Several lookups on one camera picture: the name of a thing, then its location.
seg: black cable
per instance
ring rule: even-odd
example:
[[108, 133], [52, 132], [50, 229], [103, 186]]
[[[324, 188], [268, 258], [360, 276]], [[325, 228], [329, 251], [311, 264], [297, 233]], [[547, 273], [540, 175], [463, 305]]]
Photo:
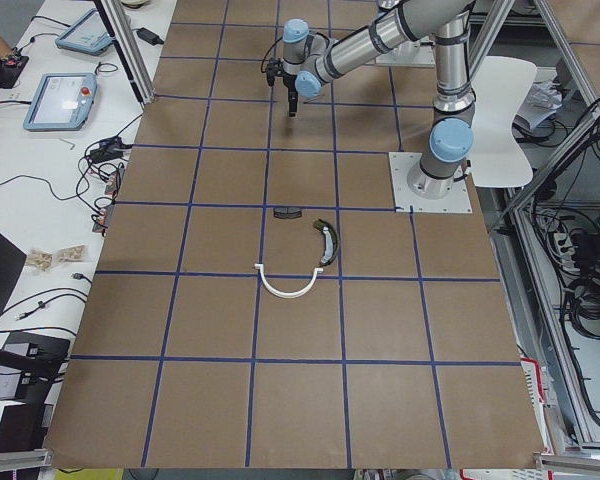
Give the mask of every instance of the black cable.
[[531, 358], [529, 355], [527, 355], [527, 352], [524, 351], [524, 348], [522, 348], [519, 343], [516, 343], [516, 347], [518, 347], [518, 350], [520, 350], [520, 353], [522, 353], [525, 358]]
[[82, 298], [80, 295], [76, 295], [75, 293], [61, 293], [61, 294], [56, 295], [54, 297], [48, 298], [46, 300], [39, 300], [38, 301], [38, 306], [36, 306], [33, 310], [29, 310], [27, 312], [23, 312], [20, 315], [18, 315], [18, 320], [23, 320], [23, 319], [25, 319], [27, 317], [30, 317], [31, 315], [33, 315], [34, 313], [38, 312], [39, 310], [42, 310], [43, 308], [47, 308], [47, 305], [49, 305], [54, 300], [57, 300], [57, 299], [63, 298], [63, 297], [73, 297], [73, 298], [77, 298], [82, 303], [87, 303], [86, 299]]
[[[556, 133], [556, 131], [557, 131], [556, 125], [560, 125], [564, 129], [564, 132], [565, 132], [564, 137], [557, 143], [552, 143], [552, 144], [544, 143], [544, 142], [549, 141], [553, 137], [553, 135]], [[527, 130], [526, 128], [523, 128], [520, 125], [515, 124], [515, 123], [512, 124], [511, 126], [513, 127], [514, 130], [516, 130], [518, 133], [520, 133], [522, 135], [522, 137], [516, 138], [517, 143], [532, 143], [532, 144], [537, 145], [538, 147], [542, 147], [542, 148], [558, 147], [569, 136], [568, 127], [564, 123], [562, 123], [558, 120], [551, 120], [551, 123], [548, 127], [551, 129], [551, 131], [548, 134], [543, 135], [543, 136], [536, 136], [533, 133], [531, 133], [529, 130]]]
[[119, 70], [119, 67], [115, 63], [111, 62], [98, 62], [93, 73], [95, 75], [100, 75], [101, 73], [114, 73]]
[[23, 298], [21, 300], [18, 300], [16, 303], [14, 303], [13, 305], [9, 305], [7, 308], [5, 308], [2, 313], [0, 314], [0, 316], [3, 316], [5, 313], [13, 310], [14, 308], [16, 308], [19, 305], [22, 305], [24, 302], [31, 300], [32, 298], [36, 298], [39, 297], [40, 295], [45, 295], [47, 293], [51, 293], [51, 292], [59, 292], [59, 291], [70, 291], [70, 292], [76, 292], [76, 293], [81, 293], [82, 295], [85, 296], [85, 298], [87, 297], [87, 294], [85, 292], [83, 292], [82, 290], [78, 290], [77, 288], [71, 288], [71, 287], [57, 287], [57, 288], [49, 288], [47, 290], [43, 290], [42, 292], [38, 292], [38, 293], [34, 293], [33, 295], [29, 295], [26, 298]]
[[600, 334], [587, 329], [582, 319], [600, 321], [600, 274], [590, 272], [572, 281], [564, 292], [563, 316], [580, 335], [600, 340]]
[[134, 118], [133, 118], [131, 121], [129, 121], [129, 123], [127, 123], [127, 124], [126, 124], [124, 127], [122, 127], [122, 128], [121, 128], [121, 129], [118, 131], [118, 133], [116, 133], [116, 134], [114, 135], [114, 137], [119, 137], [119, 136], [122, 134], [122, 132], [124, 132], [124, 131], [125, 131], [127, 128], [129, 128], [131, 125], [133, 125], [133, 124], [136, 122], [136, 120], [138, 120], [140, 117], [142, 117], [143, 113], [140, 113], [140, 114], [138, 114], [137, 116], [135, 116], [135, 117], [134, 117]]
[[0, 100], [0, 105], [5, 103], [19, 103], [20, 105], [31, 105], [31, 102], [28, 100]]
[[63, 27], [70, 27], [71, 26], [68, 23], [61, 22], [60, 20], [56, 20], [54, 18], [45, 17], [44, 15], [34, 15], [33, 17], [31, 17], [31, 21], [35, 20], [36, 18], [44, 18], [45, 20], [49, 20], [49, 21], [51, 21], [53, 23], [57, 23], [58, 25], [62, 25]]
[[49, 187], [49, 192], [51, 192], [51, 195], [56, 199], [59, 200], [60, 202], [66, 202], [67, 200], [73, 200], [74, 198], [78, 198], [78, 194], [76, 195], [71, 195], [69, 197], [60, 197], [54, 190], [53, 190], [53, 185], [51, 184], [51, 182], [49, 180], [47, 180], [46, 178], [42, 178], [42, 177], [36, 177], [34, 175], [16, 175], [15, 177], [11, 177], [8, 180], [5, 180], [4, 182], [0, 183], [0, 187], [13, 182], [14, 180], [18, 180], [20, 178], [28, 178], [30, 180], [38, 180], [41, 182], [44, 182], [47, 184], [47, 186]]
[[60, 332], [66, 332], [69, 333], [71, 335], [73, 335], [74, 337], [77, 336], [77, 333], [74, 332], [73, 330], [69, 330], [68, 328], [64, 328], [64, 327], [29, 327], [29, 328], [14, 328], [14, 329], [10, 329], [10, 330], [0, 330], [0, 333], [13, 333], [13, 332], [34, 332], [36, 330], [58, 330]]
[[44, 37], [44, 36], [48, 36], [48, 35], [51, 35], [51, 36], [54, 36], [54, 37], [58, 37], [59, 36], [57, 33], [50, 33], [50, 32], [49, 33], [38, 33], [38, 34], [34, 35], [33, 37], [31, 37], [29, 39], [28, 43], [25, 43], [22, 47], [16, 47], [15, 50], [18, 53], [22, 53], [23, 49], [27, 48], [32, 43], [35, 43], [36, 38], [38, 38], [38, 37]]
[[582, 367], [580, 366], [580, 362], [578, 361], [578, 358], [576, 357], [575, 349], [573, 348], [571, 339], [569, 338], [569, 332], [567, 332], [567, 326], [566, 326], [566, 322], [565, 322], [565, 319], [563, 316], [563, 311], [560, 312], [561, 313], [560, 314], [560, 326], [561, 326], [561, 330], [562, 330], [562, 336], [564, 337], [564, 341], [567, 344], [567, 352], [569, 353], [569, 358], [571, 359], [573, 368], [576, 371], [576, 377], [578, 379], [578, 386], [580, 388], [580, 394], [582, 395], [582, 399], [584, 400], [584, 404], [585, 404], [585, 407], [587, 408], [587, 411], [589, 412], [589, 415], [591, 416], [593, 421], [596, 423], [596, 425], [598, 425], [600, 427], [600, 416], [598, 415], [598, 412], [596, 411], [596, 409], [593, 408], [593, 404], [591, 403], [591, 398], [589, 397], [589, 392], [587, 390], [587, 385], [585, 383], [586, 382], [585, 376], [582, 373]]
[[472, 2], [468, 8], [469, 14], [467, 15], [467, 21], [463, 27], [463, 35], [466, 35], [467, 39], [464, 42], [464, 70], [465, 75], [467, 76], [467, 82], [471, 83], [471, 68], [469, 67], [469, 35], [471, 34], [471, 24], [469, 21], [471, 20], [471, 15], [473, 14], [473, 9], [476, 6], [476, 2]]
[[11, 372], [11, 373], [0, 372], [0, 375], [22, 375], [22, 372]]
[[273, 42], [273, 43], [271, 44], [271, 46], [269, 47], [269, 50], [267, 50], [267, 53], [265, 53], [265, 54], [264, 54], [264, 57], [262, 57], [262, 62], [260, 63], [260, 73], [266, 73], [266, 70], [265, 70], [265, 68], [264, 68], [264, 64], [266, 63], [266, 61], [267, 61], [267, 57], [269, 56], [269, 54], [270, 54], [271, 52], [273, 52], [273, 49], [274, 49], [274, 48], [276, 48], [276, 45], [277, 45], [278, 43], [280, 43], [280, 40], [282, 40], [282, 37], [280, 37], [280, 38], [276, 39], [276, 41], [275, 41], [275, 42]]
[[86, 280], [90, 284], [93, 283], [89, 277], [87, 277], [86, 275], [84, 275], [82, 273], [77, 273], [76, 272], [76, 273], [74, 273], [74, 274], [71, 275], [71, 278], [73, 278], [75, 280]]
[[584, 120], [584, 117], [586, 117], [599, 103], [600, 103], [600, 97], [596, 98], [593, 102], [591, 102], [591, 104], [589, 104], [587, 106], [587, 108], [584, 109], [584, 112], [582, 112], [580, 114], [580, 116], [576, 120], [575, 125], [576, 126], [580, 125], [580, 122], [582, 122], [582, 120]]

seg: wire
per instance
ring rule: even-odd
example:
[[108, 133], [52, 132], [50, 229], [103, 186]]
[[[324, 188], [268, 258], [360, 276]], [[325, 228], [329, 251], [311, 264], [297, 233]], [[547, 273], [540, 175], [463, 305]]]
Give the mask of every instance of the wire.
[[260, 63], [260, 73], [266, 73], [267, 72], [265, 70], [265, 68], [264, 68], [264, 64], [266, 63], [267, 57], [269, 56], [269, 54], [271, 52], [273, 52], [273, 49], [276, 48], [276, 45], [278, 43], [280, 43], [280, 40], [282, 40], [282, 37], [277, 38], [276, 41], [271, 44], [271, 46], [269, 47], [269, 50], [267, 50], [267, 53], [265, 53], [264, 56], [262, 57], [262, 62]]
[[93, 73], [95, 75], [100, 75], [101, 73], [114, 73], [119, 70], [119, 67], [115, 63], [111, 62], [98, 62]]
[[585, 384], [585, 376], [582, 373], [582, 367], [580, 366], [580, 362], [578, 361], [578, 357], [576, 357], [575, 350], [571, 343], [571, 339], [569, 338], [569, 333], [567, 332], [566, 322], [564, 320], [564, 315], [561, 312], [560, 315], [560, 326], [562, 329], [562, 336], [564, 337], [564, 341], [567, 344], [567, 352], [569, 352], [569, 358], [571, 359], [571, 363], [576, 371], [576, 377], [578, 378], [578, 386], [580, 387], [580, 393], [582, 395], [582, 399], [584, 400], [585, 407], [589, 412], [589, 415], [593, 419], [593, 421], [600, 427], [600, 416], [595, 408], [593, 408], [593, 404], [591, 403], [591, 398], [589, 397], [589, 392], [587, 390], [587, 385]]
[[64, 197], [64, 198], [63, 198], [63, 197], [60, 197], [60, 196], [59, 196], [59, 195], [58, 195], [58, 194], [57, 194], [57, 193], [56, 193], [56, 192], [53, 190], [53, 185], [51, 185], [51, 182], [50, 182], [49, 180], [47, 180], [46, 178], [42, 178], [42, 177], [36, 177], [36, 176], [34, 176], [34, 175], [24, 175], [24, 174], [23, 174], [23, 175], [16, 175], [15, 177], [11, 177], [11, 178], [9, 178], [8, 180], [5, 180], [4, 182], [1, 182], [1, 183], [0, 183], [0, 187], [2, 187], [2, 186], [4, 186], [4, 185], [6, 185], [6, 184], [8, 184], [8, 183], [11, 183], [11, 182], [13, 182], [13, 181], [15, 181], [15, 180], [18, 180], [18, 179], [20, 179], [20, 178], [28, 178], [28, 179], [30, 179], [30, 180], [38, 180], [38, 181], [40, 181], [40, 182], [44, 182], [44, 183], [46, 183], [46, 184], [47, 184], [47, 186], [49, 187], [49, 192], [51, 192], [51, 195], [52, 195], [52, 196], [53, 196], [53, 197], [54, 197], [56, 200], [59, 200], [60, 202], [66, 202], [67, 200], [73, 200], [74, 198], [78, 198], [78, 197], [79, 197], [79, 194], [78, 194], [78, 193], [76, 193], [75, 195], [71, 195], [71, 196], [69, 196], [69, 197]]
[[129, 123], [127, 123], [124, 127], [122, 127], [118, 133], [116, 133], [114, 135], [114, 137], [119, 137], [120, 135], [122, 135], [122, 132], [124, 132], [127, 128], [129, 128], [131, 125], [133, 125], [140, 117], [142, 117], [143, 113], [138, 114], [137, 116], [135, 116], [133, 118], [133, 120], [131, 120]]
[[90, 284], [93, 283], [89, 277], [87, 277], [86, 275], [84, 275], [82, 273], [78, 273], [78, 272], [72, 274], [71, 278], [73, 278], [74, 280], [86, 280]]
[[524, 348], [522, 348], [519, 343], [516, 343], [516, 346], [518, 347], [518, 350], [520, 350], [520, 353], [522, 353], [522, 355], [525, 358], [530, 358], [529, 355], [527, 355], [527, 352], [524, 351]]
[[32, 43], [35, 43], [36, 38], [38, 37], [44, 37], [44, 36], [54, 36], [54, 37], [58, 37], [59, 35], [57, 33], [38, 33], [36, 35], [34, 35], [33, 37], [31, 37], [29, 39], [28, 43], [25, 43], [22, 47], [16, 47], [14, 50], [17, 53], [22, 53], [22, 50], [27, 48], [29, 45], [31, 45]]
[[5, 313], [13, 310], [14, 308], [16, 308], [19, 305], [22, 305], [24, 302], [31, 300], [32, 298], [36, 298], [39, 297], [40, 295], [45, 295], [47, 293], [51, 293], [51, 292], [59, 292], [59, 291], [70, 291], [70, 292], [76, 292], [76, 293], [81, 293], [82, 295], [85, 296], [85, 298], [87, 297], [87, 294], [85, 292], [83, 292], [82, 290], [78, 290], [77, 288], [71, 288], [71, 287], [57, 287], [57, 288], [49, 288], [48, 290], [43, 290], [42, 292], [38, 292], [38, 293], [34, 293], [33, 295], [29, 295], [26, 298], [23, 298], [22, 300], [18, 300], [16, 303], [9, 305], [9, 307], [5, 308], [2, 313], [0, 314], [0, 316], [4, 315]]
[[31, 105], [31, 102], [27, 100], [0, 100], [0, 105], [5, 103], [19, 103], [21, 105]]
[[36, 330], [58, 330], [60, 332], [66, 332], [69, 333], [71, 335], [73, 335], [74, 337], [77, 337], [77, 333], [74, 332], [73, 330], [69, 330], [68, 328], [64, 328], [64, 327], [29, 327], [29, 328], [14, 328], [14, 329], [9, 329], [9, 330], [0, 330], [0, 333], [13, 333], [13, 332], [34, 332]]
[[[559, 142], [554, 143], [554, 144], [550, 144], [547, 145], [544, 142], [549, 141], [553, 135], [556, 133], [557, 128], [556, 125], [559, 125], [561, 128], [564, 129], [565, 134], [564, 134], [564, 138], [562, 138]], [[526, 128], [521, 127], [518, 124], [512, 124], [511, 125], [513, 127], [514, 130], [516, 130], [518, 133], [520, 133], [522, 135], [521, 138], [516, 138], [516, 142], [518, 143], [532, 143], [534, 145], [537, 145], [538, 147], [543, 147], [543, 148], [555, 148], [557, 146], [559, 146], [562, 142], [564, 142], [566, 140], [566, 138], [569, 136], [569, 128], [562, 122], [558, 121], [558, 120], [551, 120], [551, 123], [547, 126], [547, 128], [550, 128], [551, 131], [547, 134], [547, 135], [543, 135], [543, 136], [536, 136], [533, 133], [531, 133], [529, 130], [527, 130]]]
[[6, 372], [0, 372], [0, 375], [22, 375], [22, 372], [11, 372], [11, 373], [6, 373]]
[[467, 15], [467, 21], [463, 27], [463, 35], [466, 35], [466, 40], [464, 41], [463, 44], [463, 49], [464, 49], [464, 53], [463, 53], [463, 57], [464, 57], [464, 70], [465, 70], [465, 75], [467, 76], [467, 82], [469, 82], [469, 84], [471, 84], [471, 68], [469, 67], [469, 35], [470, 35], [470, 31], [471, 31], [471, 24], [469, 23], [469, 20], [471, 19], [471, 15], [473, 14], [473, 9], [476, 6], [476, 2], [472, 2], [471, 5], [468, 8], [469, 14]]
[[51, 21], [53, 23], [57, 23], [58, 25], [62, 25], [63, 27], [70, 27], [71, 26], [68, 23], [61, 22], [60, 20], [56, 20], [54, 18], [45, 17], [44, 15], [34, 15], [33, 17], [31, 17], [31, 21], [35, 20], [36, 18], [44, 18], [45, 20], [49, 20], [49, 21]]
[[73, 298], [77, 298], [82, 303], [87, 303], [86, 299], [84, 299], [80, 295], [76, 295], [75, 293], [61, 293], [61, 294], [56, 295], [54, 297], [48, 298], [47, 300], [39, 300], [37, 307], [35, 307], [33, 310], [29, 310], [27, 312], [21, 313], [20, 315], [18, 315], [17, 318], [18, 318], [18, 320], [23, 320], [23, 319], [25, 319], [27, 317], [30, 317], [31, 315], [33, 315], [37, 311], [42, 310], [43, 308], [47, 308], [47, 305], [49, 305], [54, 300], [57, 300], [57, 299], [63, 298], [63, 297], [73, 297]]

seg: electrical cable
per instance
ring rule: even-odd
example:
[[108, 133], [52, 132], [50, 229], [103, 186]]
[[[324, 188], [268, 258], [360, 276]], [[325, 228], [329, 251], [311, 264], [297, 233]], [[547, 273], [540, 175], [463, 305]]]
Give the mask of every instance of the electrical cable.
[[66, 202], [67, 200], [73, 200], [74, 198], [78, 198], [78, 196], [79, 196], [78, 194], [75, 194], [75, 195], [71, 195], [71, 196], [69, 196], [69, 197], [64, 197], [64, 198], [63, 198], [63, 197], [60, 197], [60, 196], [59, 196], [59, 195], [58, 195], [58, 194], [57, 194], [57, 193], [56, 193], [56, 192], [53, 190], [53, 185], [51, 184], [51, 182], [50, 182], [49, 180], [47, 180], [46, 178], [42, 178], [42, 177], [36, 177], [36, 176], [34, 176], [34, 175], [24, 175], [24, 174], [23, 174], [23, 175], [16, 175], [15, 177], [11, 177], [11, 178], [9, 178], [8, 180], [5, 180], [4, 182], [1, 182], [1, 183], [0, 183], [0, 187], [2, 187], [2, 186], [4, 186], [4, 185], [6, 185], [6, 184], [8, 184], [8, 183], [11, 183], [11, 182], [13, 182], [13, 181], [15, 181], [15, 180], [18, 180], [18, 179], [20, 179], [20, 178], [28, 178], [28, 179], [30, 179], [30, 180], [38, 180], [38, 181], [41, 181], [41, 182], [44, 182], [44, 183], [46, 183], [46, 184], [47, 184], [47, 186], [49, 187], [49, 192], [51, 192], [51, 195], [52, 195], [52, 196], [53, 196], [53, 197], [54, 197], [56, 200], [58, 200], [58, 201], [60, 201], [60, 202]]
[[5, 313], [13, 310], [14, 308], [22, 305], [24, 302], [29, 301], [33, 298], [39, 297], [40, 295], [45, 295], [47, 293], [51, 293], [51, 292], [59, 292], [59, 291], [70, 291], [70, 292], [75, 292], [75, 293], [81, 293], [82, 295], [85, 296], [85, 298], [87, 297], [87, 294], [85, 292], [83, 292], [82, 290], [78, 290], [77, 288], [71, 288], [71, 287], [57, 287], [57, 288], [49, 288], [47, 290], [43, 290], [42, 292], [38, 292], [38, 293], [34, 293], [33, 295], [29, 295], [26, 298], [23, 298], [21, 300], [18, 300], [16, 303], [9, 305], [7, 308], [5, 308], [2, 313], [0, 314], [0, 316], [3, 316]]
[[49, 305], [54, 300], [57, 300], [57, 299], [63, 298], [63, 297], [73, 297], [73, 298], [77, 298], [82, 303], [87, 303], [86, 299], [82, 298], [80, 295], [76, 295], [75, 293], [61, 293], [61, 294], [56, 295], [54, 297], [48, 298], [46, 300], [39, 300], [37, 307], [35, 307], [33, 310], [29, 310], [27, 312], [23, 312], [23, 313], [19, 314], [18, 317], [17, 317], [17, 319], [18, 320], [23, 320], [23, 319], [25, 319], [27, 317], [30, 317], [31, 315], [33, 315], [37, 311], [42, 310], [43, 308], [47, 308], [47, 305]]
[[0, 100], [0, 105], [5, 103], [17, 103], [20, 105], [31, 105], [31, 102], [28, 100]]
[[71, 278], [73, 278], [75, 280], [86, 280], [90, 284], [93, 283], [89, 277], [87, 277], [86, 275], [84, 275], [82, 273], [78, 273], [78, 272], [72, 274]]
[[95, 75], [100, 75], [101, 73], [115, 73], [118, 70], [120, 70], [120, 68], [115, 63], [98, 62], [98, 65], [96, 66], [93, 73]]
[[[587, 114], [592, 114], [598, 104], [600, 104], [600, 98], [587, 107], [585, 113], [581, 115], [576, 124], [579, 124]], [[587, 152], [592, 151], [600, 161], [599, 141], [600, 112], [586, 132], [577, 139], [574, 145], [565, 152], [562, 158], [560, 158], [558, 162], [556, 162], [556, 165], [551, 169], [543, 184], [537, 189], [528, 214], [540, 246], [545, 251], [547, 258], [550, 260], [556, 273], [561, 298], [559, 322], [564, 341], [567, 345], [568, 355], [578, 380], [579, 390], [589, 415], [596, 425], [600, 427], [600, 412], [593, 407], [586, 385], [588, 379], [583, 375], [582, 368], [576, 357], [575, 349], [573, 348], [566, 327], [568, 322], [571, 324], [573, 331], [579, 335], [600, 341], [600, 333], [592, 332], [584, 323], [584, 321], [600, 322], [600, 261], [590, 261], [589, 264], [580, 261], [577, 268], [574, 268], [574, 271], [565, 271], [565, 259], [559, 255], [560, 252], [556, 255], [554, 248], [551, 246], [551, 242], [548, 241], [551, 233], [566, 233], [566, 235], [570, 236], [575, 232], [587, 232], [587, 230], [581, 226], [576, 226], [574, 228], [568, 227], [566, 222], [573, 222], [577, 217], [574, 217], [573, 215], [561, 215], [562, 211], [576, 213], [580, 218], [587, 221], [588, 227], [592, 227], [596, 234], [600, 234], [600, 215], [594, 220], [577, 209], [565, 206], [567, 197], [582, 171]], [[562, 173], [564, 173], [578, 157], [581, 157], [580, 166], [559, 206], [553, 210], [552, 215], [547, 214], [551, 213], [551, 211], [548, 210], [538, 212], [540, 195], [543, 194], [549, 185], [554, 182], [558, 176], [562, 175]], [[568, 278], [569, 276], [571, 276], [572, 279], [568, 281], [565, 280], [565, 278]]]
[[13, 332], [35, 332], [37, 330], [58, 330], [60, 332], [66, 332], [74, 337], [77, 337], [77, 333], [73, 330], [64, 327], [28, 327], [28, 328], [14, 328], [8, 330], [0, 330], [0, 333], [13, 333]]
[[23, 49], [25, 49], [25, 48], [27, 48], [29, 45], [31, 45], [31, 44], [33, 44], [33, 43], [35, 43], [35, 41], [36, 41], [36, 38], [38, 38], [38, 37], [44, 37], [44, 36], [54, 36], [54, 37], [58, 37], [59, 35], [58, 35], [57, 33], [51, 33], [51, 32], [47, 32], [47, 33], [38, 33], [38, 34], [36, 34], [36, 35], [32, 36], [32, 37], [29, 39], [29, 42], [28, 42], [28, 43], [25, 43], [25, 44], [24, 44], [22, 47], [16, 47], [16, 48], [14, 48], [14, 51], [16, 51], [17, 53], [22, 53], [22, 50], [23, 50]]
[[133, 117], [132, 120], [130, 120], [124, 127], [122, 127], [118, 133], [116, 133], [114, 135], [114, 137], [119, 137], [120, 135], [122, 135], [122, 132], [124, 132], [127, 128], [129, 128], [131, 125], [133, 125], [140, 117], [142, 117], [143, 113], [140, 113], [138, 115], [136, 115], [135, 117]]
[[260, 63], [260, 73], [266, 73], [266, 70], [264, 68], [264, 64], [267, 62], [267, 57], [269, 56], [269, 54], [271, 52], [273, 52], [273, 49], [276, 48], [276, 45], [278, 43], [280, 43], [280, 40], [282, 40], [282, 37], [277, 38], [276, 41], [271, 44], [271, 46], [267, 50], [267, 53], [264, 54], [264, 57], [262, 57], [262, 62]]
[[61, 22], [60, 20], [56, 20], [54, 18], [45, 17], [44, 15], [34, 15], [33, 17], [31, 17], [31, 21], [35, 20], [36, 18], [44, 18], [45, 20], [49, 20], [49, 21], [51, 21], [53, 23], [57, 23], [58, 25], [62, 25], [63, 27], [70, 27], [71, 26], [68, 23]]
[[522, 348], [519, 343], [516, 343], [516, 347], [518, 347], [518, 350], [520, 350], [520, 353], [522, 353], [522, 355], [524, 355], [525, 358], [530, 358], [529, 355], [527, 355], [527, 352], [524, 351], [524, 348]]

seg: brown work surface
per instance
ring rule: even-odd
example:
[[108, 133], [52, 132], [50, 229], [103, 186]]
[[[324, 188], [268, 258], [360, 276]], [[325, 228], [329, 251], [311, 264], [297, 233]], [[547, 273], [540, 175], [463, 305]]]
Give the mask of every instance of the brown work surface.
[[547, 0], [570, 43], [600, 44], [600, 0]]
[[[375, 15], [299, 5], [177, 5], [47, 437], [57, 467], [520, 468], [542, 450], [475, 191], [471, 215], [394, 211], [386, 152], [426, 145], [432, 72], [367, 65], [289, 118], [260, 73], [276, 19], [342, 36]], [[317, 219], [340, 254], [273, 296], [254, 264], [302, 288]]]

